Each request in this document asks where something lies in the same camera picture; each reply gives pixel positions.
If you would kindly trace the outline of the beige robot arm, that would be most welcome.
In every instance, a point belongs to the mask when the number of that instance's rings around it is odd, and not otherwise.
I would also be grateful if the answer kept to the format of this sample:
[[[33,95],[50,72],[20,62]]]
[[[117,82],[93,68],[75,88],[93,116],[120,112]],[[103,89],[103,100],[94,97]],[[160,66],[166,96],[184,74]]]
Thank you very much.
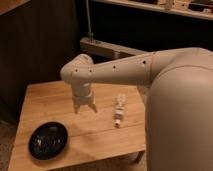
[[[213,171],[213,51],[190,47],[95,64],[65,64],[76,107],[93,101],[93,83],[144,85],[148,171]]]

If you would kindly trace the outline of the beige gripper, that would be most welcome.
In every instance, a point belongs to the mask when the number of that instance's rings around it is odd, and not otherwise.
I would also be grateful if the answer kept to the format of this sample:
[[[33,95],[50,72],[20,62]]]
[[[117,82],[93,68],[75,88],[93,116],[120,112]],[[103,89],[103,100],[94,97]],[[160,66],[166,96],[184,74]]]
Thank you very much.
[[[94,102],[94,93],[93,92],[90,92],[89,94],[83,95],[83,96],[73,95],[72,100],[75,104],[74,105],[75,114],[79,113],[81,105],[88,105],[94,112],[98,112],[96,105],[93,103]]]

